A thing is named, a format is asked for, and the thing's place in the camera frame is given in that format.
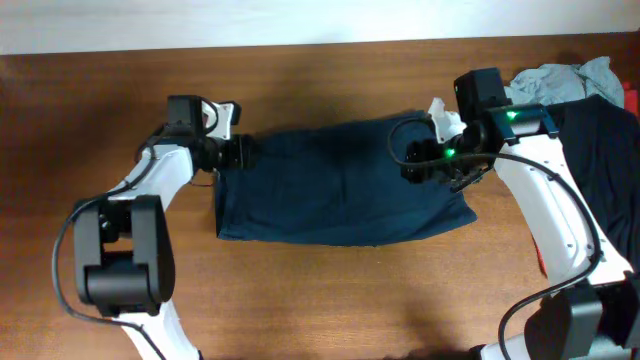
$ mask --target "white wall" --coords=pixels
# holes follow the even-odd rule
[[[0,0],[0,54],[638,28],[640,0]]]

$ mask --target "wooden table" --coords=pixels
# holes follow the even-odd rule
[[[638,44],[634,33],[0,57],[0,357],[138,358],[121,330],[63,313],[50,256],[73,203],[130,171],[167,95],[235,100],[237,131],[260,134],[425,109],[434,96],[455,110],[453,80],[474,68],[508,80],[607,55],[637,85]],[[211,190],[185,187],[167,214],[184,328],[207,359],[380,359],[493,342],[505,310],[547,283],[495,174],[465,197],[472,225],[331,248],[218,240]],[[71,245],[60,263],[78,304]]]

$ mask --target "dark blue cloth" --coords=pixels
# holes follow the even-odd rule
[[[547,108],[564,157],[593,216],[634,270],[640,270],[640,126],[600,95]]]
[[[462,194],[434,181],[409,184],[386,150],[397,121],[358,121],[259,140],[251,170],[225,170],[216,185],[218,237],[296,244],[371,246],[424,239],[476,220]],[[433,136],[409,124],[397,133],[404,158],[412,140]]]

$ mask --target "black motor joint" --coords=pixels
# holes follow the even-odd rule
[[[452,162],[420,168],[402,167],[401,175],[412,184],[427,180],[438,181],[458,192],[469,184],[477,182],[488,171],[486,161],[456,161],[455,156],[465,153],[481,152],[485,141],[485,132],[481,124],[468,126],[462,134],[456,135],[444,143],[435,138],[414,141],[407,146],[405,161],[422,163],[431,160],[451,158]]]
[[[249,135],[231,135],[229,139],[208,137],[212,129],[204,128],[202,102],[208,100],[195,95],[172,95],[168,98],[167,128],[170,142],[189,148],[195,169],[212,172],[214,169],[248,169],[255,166],[256,142]],[[241,107],[235,102],[231,125],[240,121]]]
[[[254,167],[258,147],[250,135],[232,135],[229,140],[202,138],[189,148],[195,168],[212,172]]]

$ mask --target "gray cloth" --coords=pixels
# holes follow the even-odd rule
[[[597,94],[624,108],[624,89],[609,62],[602,56],[582,66],[545,64],[521,72],[504,90],[514,104],[551,105]]]

